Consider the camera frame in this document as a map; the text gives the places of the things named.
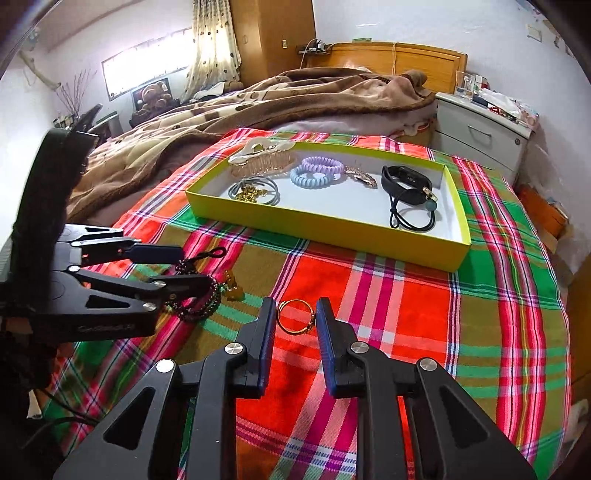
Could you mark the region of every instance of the amber pendant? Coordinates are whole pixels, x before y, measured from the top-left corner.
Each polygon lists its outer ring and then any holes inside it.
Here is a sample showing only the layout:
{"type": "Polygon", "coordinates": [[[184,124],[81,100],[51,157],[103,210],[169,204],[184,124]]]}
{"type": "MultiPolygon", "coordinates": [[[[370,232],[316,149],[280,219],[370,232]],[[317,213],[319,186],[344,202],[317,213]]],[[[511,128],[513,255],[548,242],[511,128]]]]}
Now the amber pendant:
{"type": "Polygon", "coordinates": [[[244,290],[236,283],[232,270],[224,270],[223,278],[222,295],[230,301],[244,300],[244,290]]]}

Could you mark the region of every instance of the glass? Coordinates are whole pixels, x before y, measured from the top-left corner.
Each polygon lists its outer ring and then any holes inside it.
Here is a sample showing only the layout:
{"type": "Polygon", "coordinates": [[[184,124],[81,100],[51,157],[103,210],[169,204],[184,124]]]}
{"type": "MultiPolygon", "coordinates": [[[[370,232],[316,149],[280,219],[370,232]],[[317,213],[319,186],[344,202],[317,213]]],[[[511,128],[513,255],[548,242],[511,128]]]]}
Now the glass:
{"type": "Polygon", "coordinates": [[[456,71],[456,91],[455,95],[472,100],[476,76],[470,73],[456,71]]]}

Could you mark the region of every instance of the dried branch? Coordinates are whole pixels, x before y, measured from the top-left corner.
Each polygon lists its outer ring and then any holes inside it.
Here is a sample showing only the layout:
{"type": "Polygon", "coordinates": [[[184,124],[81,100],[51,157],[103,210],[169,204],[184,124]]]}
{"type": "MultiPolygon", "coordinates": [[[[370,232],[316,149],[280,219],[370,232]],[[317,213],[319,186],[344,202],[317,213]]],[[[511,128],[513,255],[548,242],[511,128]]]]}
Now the dried branch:
{"type": "Polygon", "coordinates": [[[68,113],[77,119],[80,117],[80,107],[82,106],[82,99],[86,93],[88,85],[95,77],[97,70],[93,73],[84,69],[78,75],[74,75],[74,87],[70,88],[70,83],[66,82],[56,90],[57,97],[61,100],[64,106],[68,109],[68,113]]]}

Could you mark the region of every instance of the silver screw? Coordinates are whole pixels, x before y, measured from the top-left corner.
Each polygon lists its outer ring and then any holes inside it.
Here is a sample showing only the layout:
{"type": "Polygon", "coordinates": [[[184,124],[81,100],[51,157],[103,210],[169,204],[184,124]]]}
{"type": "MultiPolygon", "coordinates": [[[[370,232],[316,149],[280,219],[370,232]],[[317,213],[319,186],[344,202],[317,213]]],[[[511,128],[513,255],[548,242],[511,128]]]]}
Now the silver screw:
{"type": "Polygon", "coordinates": [[[226,353],[229,353],[230,355],[237,355],[240,352],[242,352],[242,345],[237,342],[232,342],[227,344],[224,350],[226,351],[226,353]]]}
{"type": "Polygon", "coordinates": [[[156,364],[156,370],[161,374],[170,372],[174,368],[174,362],[170,358],[165,358],[156,364]]]}
{"type": "Polygon", "coordinates": [[[365,342],[353,342],[351,343],[351,350],[355,353],[367,353],[369,345],[365,342]]]}
{"type": "Polygon", "coordinates": [[[423,370],[426,370],[427,372],[432,372],[437,368],[437,362],[433,360],[433,358],[423,358],[419,362],[419,365],[423,370]]]}

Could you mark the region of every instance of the drawer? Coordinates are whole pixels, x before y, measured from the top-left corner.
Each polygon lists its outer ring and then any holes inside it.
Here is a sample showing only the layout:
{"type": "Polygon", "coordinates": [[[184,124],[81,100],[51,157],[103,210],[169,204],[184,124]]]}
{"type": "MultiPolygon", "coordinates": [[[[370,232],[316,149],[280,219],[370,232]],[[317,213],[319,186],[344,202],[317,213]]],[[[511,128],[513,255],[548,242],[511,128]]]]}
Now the drawer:
{"type": "Polygon", "coordinates": [[[472,148],[470,145],[466,145],[465,143],[462,143],[455,138],[448,137],[440,132],[433,132],[431,148],[448,155],[467,158],[468,160],[475,161],[483,167],[497,170],[505,177],[509,184],[513,184],[515,180],[516,171],[505,167],[503,164],[498,163],[494,158],[490,158],[488,155],[472,148]]]}
{"type": "Polygon", "coordinates": [[[436,130],[517,170],[527,139],[507,127],[448,102],[439,102],[436,130]]]}

